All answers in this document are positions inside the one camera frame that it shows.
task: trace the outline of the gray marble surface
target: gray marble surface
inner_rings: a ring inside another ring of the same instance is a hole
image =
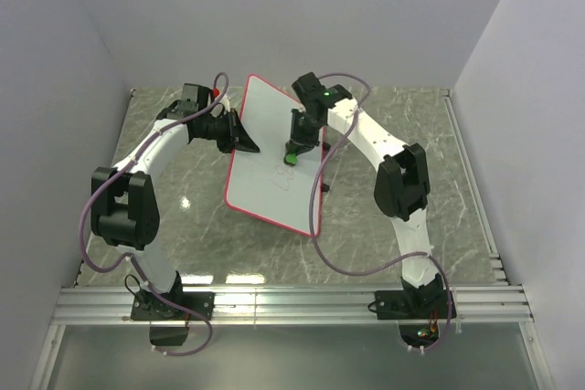
[[[359,96],[360,90],[352,90]],[[230,90],[232,103],[242,88]],[[114,162],[149,132],[154,116],[180,97],[180,89],[138,89],[131,100]],[[365,110],[389,132],[427,151],[431,195],[428,229],[433,254],[453,284],[493,283],[488,247],[473,203],[455,136],[438,89],[374,88]],[[327,140],[337,135],[327,132]],[[229,155],[214,142],[193,141],[171,162],[155,191],[161,214],[157,239],[185,283],[307,284],[398,283],[400,268],[355,278],[339,275],[319,259],[307,237],[229,209],[223,188]],[[387,217],[378,211],[376,173],[351,144],[327,166],[320,244],[339,267],[363,270],[399,255]],[[119,256],[101,238],[90,238],[90,256],[100,265]],[[122,285],[132,268],[126,262],[109,274],[81,267],[80,285]]]

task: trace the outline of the whiteboard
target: whiteboard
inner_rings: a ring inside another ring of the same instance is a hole
[[[284,145],[291,135],[291,110],[295,108],[301,104],[294,98],[256,75],[248,77],[239,117],[260,153],[232,153],[224,199],[232,209],[309,236],[309,198],[323,149],[300,155],[294,167],[284,164]],[[313,218],[318,235],[320,190]]]

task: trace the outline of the white wall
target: white wall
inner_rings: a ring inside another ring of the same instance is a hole
[[[134,86],[346,70],[452,87],[498,0],[83,0]]]
[[[127,88],[79,0],[0,0],[1,387],[26,388]]]
[[[502,0],[455,109],[559,389],[585,384],[585,0]]]

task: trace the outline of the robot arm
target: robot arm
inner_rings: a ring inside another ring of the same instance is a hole
[[[430,254],[425,208],[429,177],[424,151],[419,145],[407,146],[384,130],[365,111],[357,108],[357,101],[353,98],[340,100],[329,110],[327,125],[345,134],[355,111],[359,111],[357,126],[347,139],[366,156],[378,172],[374,197],[380,210],[390,216],[400,254],[414,251]],[[420,158],[419,163],[416,163],[417,155]],[[412,192],[412,197],[405,194],[402,199],[396,198],[393,193],[397,191]],[[408,258],[402,262],[402,278],[415,288],[431,283],[437,273],[437,268],[428,258]]]
[[[328,125],[345,134],[358,111],[356,127],[348,140],[359,149],[378,172],[374,198],[390,217],[396,231],[400,254],[431,253],[426,225],[427,195],[430,191],[426,155],[418,144],[408,146],[380,127],[342,86],[327,89],[309,73],[292,85],[305,111],[292,111],[291,138],[286,143],[284,162],[294,165],[297,155],[319,144],[318,132]],[[441,277],[425,257],[402,262],[405,290],[414,291],[419,302],[433,301],[442,290]]]
[[[225,97],[219,102],[221,107],[216,107],[212,112],[186,123],[177,123],[206,108],[213,95],[214,92],[206,87],[185,84],[181,99],[174,101],[158,114],[151,132],[128,157],[113,168],[98,168],[91,178],[91,189],[95,192],[118,169],[134,162],[119,180],[97,198],[91,209],[91,230],[123,254],[133,254],[150,284],[163,297],[175,303],[181,303],[182,284],[180,276],[155,241],[160,216],[154,195],[154,182],[169,162],[193,139],[215,140],[222,153],[231,153],[234,149],[260,152]],[[176,126],[162,131],[164,127],[174,123]],[[147,143],[153,134],[158,134],[158,137]],[[116,199],[124,195],[127,195],[125,201]],[[141,288],[139,294],[147,306],[152,306],[164,318],[176,314],[175,309],[157,300],[144,285]]]

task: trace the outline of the glass panel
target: glass panel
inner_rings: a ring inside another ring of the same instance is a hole
[[[204,336],[203,328],[193,328]],[[189,343],[195,345],[197,340]],[[394,326],[218,327],[203,353],[152,353],[146,328],[70,327],[50,389],[536,389],[517,324],[475,324],[420,357]]]

